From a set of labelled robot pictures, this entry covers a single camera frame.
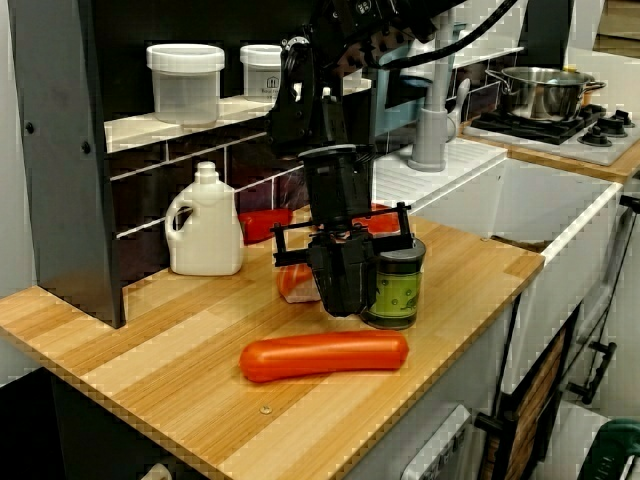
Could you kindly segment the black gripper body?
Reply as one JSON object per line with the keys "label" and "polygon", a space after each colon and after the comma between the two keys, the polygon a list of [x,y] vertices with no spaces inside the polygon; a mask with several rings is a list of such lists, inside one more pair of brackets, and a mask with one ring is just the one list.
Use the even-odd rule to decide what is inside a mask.
{"label": "black gripper body", "polygon": [[[321,147],[299,155],[311,219],[287,226],[274,225],[276,266],[305,263],[313,268],[337,265],[347,268],[373,262],[382,252],[413,246],[407,205],[400,202],[393,208],[371,209],[374,157],[372,146],[354,144]],[[385,214],[397,218],[397,234],[375,238],[356,222],[358,218]],[[308,247],[289,250],[285,232],[307,226],[317,228]]]}

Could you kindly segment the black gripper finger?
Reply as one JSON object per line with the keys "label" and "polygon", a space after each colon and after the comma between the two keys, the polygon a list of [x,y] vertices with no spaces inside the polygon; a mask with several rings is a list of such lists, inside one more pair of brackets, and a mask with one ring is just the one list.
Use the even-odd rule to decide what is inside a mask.
{"label": "black gripper finger", "polygon": [[343,284],[344,262],[340,247],[313,240],[308,260],[325,310],[334,317],[349,315]]}
{"label": "black gripper finger", "polygon": [[349,243],[351,313],[360,314],[370,305],[370,290],[375,287],[376,256],[370,238]]}

